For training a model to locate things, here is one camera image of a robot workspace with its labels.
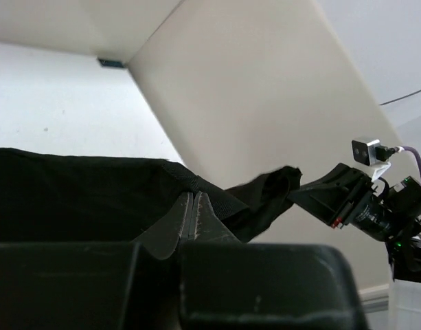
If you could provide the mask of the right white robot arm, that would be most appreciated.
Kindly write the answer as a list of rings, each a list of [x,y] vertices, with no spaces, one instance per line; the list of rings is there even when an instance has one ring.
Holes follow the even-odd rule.
[[[390,166],[340,163],[288,199],[330,228],[352,225],[384,243],[393,280],[421,284],[421,183],[408,176],[377,194],[375,182]]]

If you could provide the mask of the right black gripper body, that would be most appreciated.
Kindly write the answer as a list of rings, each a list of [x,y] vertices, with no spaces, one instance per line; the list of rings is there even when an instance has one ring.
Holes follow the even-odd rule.
[[[370,188],[350,204],[350,211],[339,215],[332,228],[353,225],[373,239],[404,245],[421,233],[421,183],[408,176],[389,186],[385,179],[383,191],[374,194]]]

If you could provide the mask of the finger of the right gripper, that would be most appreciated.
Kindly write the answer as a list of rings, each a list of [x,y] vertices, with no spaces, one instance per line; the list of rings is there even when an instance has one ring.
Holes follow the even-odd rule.
[[[292,191],[288,199],[323,223],[345,223],[354,207],[354,189],[300,188]]]
[[[312,181],[308,184],[300,186],[300,190],[326,190],[343,188],[352,190],[363,177],[363,172],[357,168],[352,168],[344,163],[338,163],[329,173]]]

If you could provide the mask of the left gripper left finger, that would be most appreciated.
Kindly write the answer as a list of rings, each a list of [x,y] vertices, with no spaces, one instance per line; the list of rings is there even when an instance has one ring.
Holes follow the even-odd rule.
[[[155,224],[133,240],[141,244],[153,257],[166,260],[174,253],[190,218],[194,195],[182,193],[171,209]]]

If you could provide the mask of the black pleated skirt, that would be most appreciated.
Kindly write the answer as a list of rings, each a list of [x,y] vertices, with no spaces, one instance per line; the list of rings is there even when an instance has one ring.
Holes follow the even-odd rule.
[[[0,242],[133,240],[183,193],[206,193],[246,243],[291,207],[298,168],[220,188],[165,159],[42,155],[0,148]]]

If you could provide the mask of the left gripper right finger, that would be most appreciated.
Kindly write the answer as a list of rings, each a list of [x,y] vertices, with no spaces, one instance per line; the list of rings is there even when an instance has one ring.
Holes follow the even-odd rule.
[[[236,236],[216,216],[208,194],[199,192],[192,208],[192,240],[239,243]]]

